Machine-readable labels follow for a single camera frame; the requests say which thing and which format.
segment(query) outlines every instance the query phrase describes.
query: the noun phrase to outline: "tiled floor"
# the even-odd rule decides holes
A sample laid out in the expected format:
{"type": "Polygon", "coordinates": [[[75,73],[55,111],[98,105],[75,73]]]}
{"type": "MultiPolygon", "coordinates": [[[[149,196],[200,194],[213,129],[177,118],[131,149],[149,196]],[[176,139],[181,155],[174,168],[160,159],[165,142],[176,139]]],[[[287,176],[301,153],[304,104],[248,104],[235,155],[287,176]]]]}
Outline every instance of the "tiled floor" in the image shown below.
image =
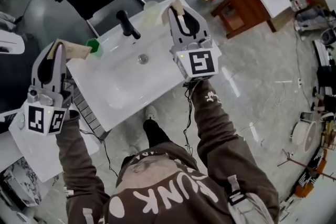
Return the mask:
{"type": "MultiPolygon", "coordinates": [[[[284,197],[302,169],[292,163],[278,168],[277,164],[285,160],[282,149],[294,152],[296,160],[306,163],[317,145],[316,141],[310,151],[304,153],[289,139],[300,112],[309,111],[309,106],[297,83],[299,73],[296,36],[292,24],[288,24],[281,32],[275,34],[271,33],[267,24],[262,24],[231,40],[226,40],[218,20],[209,15],[209,11],[220,0],[216,0],[213,4],[200,0],[186,1],[207,19],[212,36],[223,53],[219,59],[220,72],[211,78],[211,83],[223,102],[223,108],[229,113],[237,132],[246,139],[258,165],[274,183],[280,197],[284,197]],[[222,68],[231,74],[239,96],[222,73],[222,68]],[[250,123],[255,124],[259,142],[254,140],[248,128],[250,123]]],[[[3,11],[18,16],[26,4],[24,0],[10,0],[2,4],[2,8],[3,11]]],[[[91,20],[99,33],[102,34],[117,24],[114,16],[121,8],[126,9],[131,15],[140,11],[133,0],[117,0],[111,3],[97,12],[91,20]]],[[[33,33],[41,47],[57,37],[79,43],[92,37],[86,23],[67,2],[58,4],[53,0],[32,0],[19,31],[33,33]]],[[[311,101],[311,89],[316,80],[317,69],[312,45],[309,42],[299,41],[298,55],[303,89],[311,101]]],[[[173,142],[182,146],[185,144],[183,130],[188,116],[184,91],[181,85],[177,86],[153,102],[159,113],[160,126],[173,142]]],[[[115,127],[106,138],[108,154],[112,160],[111,166],[117,172],[123,158],[128,154],[129,145],[135,145],[139,149],[148,147],[142,129],[142,119],[143,112],[139,111],[115,127]]],[[[194,120],[187,134],[199,167],[206,172],[197,156],[199,138],[194,120]]],[[[104,181],[106,192],[111,194],[116,177],[108,169],[103,147],[92,159],[98,175],[104,181]]],[[[60,220],[66,222],[62,187],[63,182],[60,180],[38,207],[38,215],[48,223],[60,223],[60,220]]]]}

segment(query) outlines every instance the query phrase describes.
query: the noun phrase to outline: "black pants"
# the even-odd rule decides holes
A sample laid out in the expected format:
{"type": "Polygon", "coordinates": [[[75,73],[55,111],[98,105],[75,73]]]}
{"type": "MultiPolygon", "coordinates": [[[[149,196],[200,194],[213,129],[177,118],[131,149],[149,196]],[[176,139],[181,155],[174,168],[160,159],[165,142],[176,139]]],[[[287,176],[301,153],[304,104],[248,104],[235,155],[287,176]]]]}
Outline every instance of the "black pants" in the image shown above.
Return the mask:
{"type": "MultiPolygon", "coordinates": [[[[149,147],[154,147],[161,143],[171,141],[166,135],[166,133],[153,120],[146,120],[143,123],[143,129],[146,132],[148,142],[149,142],[149,147]]],[[[131,159],[133,159],[134,156],[135,155],[126,157],[124,161],[122,162],[121,167],[123,167],[126,163],[128,163],[131,159]]]]}

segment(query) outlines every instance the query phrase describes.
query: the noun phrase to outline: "black faucet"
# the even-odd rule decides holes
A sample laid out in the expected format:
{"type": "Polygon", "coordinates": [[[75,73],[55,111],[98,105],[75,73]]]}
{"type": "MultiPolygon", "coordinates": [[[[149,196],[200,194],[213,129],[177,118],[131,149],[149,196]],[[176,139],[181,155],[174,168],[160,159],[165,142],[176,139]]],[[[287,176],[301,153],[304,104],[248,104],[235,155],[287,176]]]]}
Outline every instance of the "black faucet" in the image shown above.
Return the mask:
{"type": "Polygon", "coordinates": [[[134,26],[128,19],[126,11],[118,11],[117,19],[120,21],[120,25],[125,36],[129,37],[130,35],[132,35],[135,39],[139,39],[141,37],[140,33],[134,28],[134,26]]]}

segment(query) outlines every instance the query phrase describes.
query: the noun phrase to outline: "sink basin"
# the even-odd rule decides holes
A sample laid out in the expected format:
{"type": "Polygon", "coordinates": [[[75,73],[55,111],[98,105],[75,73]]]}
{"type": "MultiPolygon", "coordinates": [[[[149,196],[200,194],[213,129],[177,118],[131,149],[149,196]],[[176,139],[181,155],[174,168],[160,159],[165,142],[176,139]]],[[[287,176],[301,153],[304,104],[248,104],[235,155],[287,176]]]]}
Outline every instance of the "sink basin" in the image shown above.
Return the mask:
{"type": "MultiPolygon", "coordinates": [[[[161,12],[174,0],[160,3],[161,12]]],[[[143,12],[130,18],[141,38],[126,37],[121,26],[98,38],[103,54],[71,59],[67,66],[86,102],[105,129],[113,127],[181,83],[184,78],[169,50],[169,25],[144,26],[143,12]]]]}

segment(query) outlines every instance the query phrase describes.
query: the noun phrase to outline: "bottle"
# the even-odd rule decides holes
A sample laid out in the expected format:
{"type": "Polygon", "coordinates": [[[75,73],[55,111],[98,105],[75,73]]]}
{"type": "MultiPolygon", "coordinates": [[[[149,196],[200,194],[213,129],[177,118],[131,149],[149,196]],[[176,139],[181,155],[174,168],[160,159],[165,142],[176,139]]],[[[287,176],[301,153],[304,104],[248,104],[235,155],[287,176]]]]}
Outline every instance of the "bottle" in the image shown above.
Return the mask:
{"type": "Polygon", "coordinates": [[[311,3],[311,0],[292,0],[291,8],[295,12],[299,12],[300,10],[308,7],[311,3]]]}

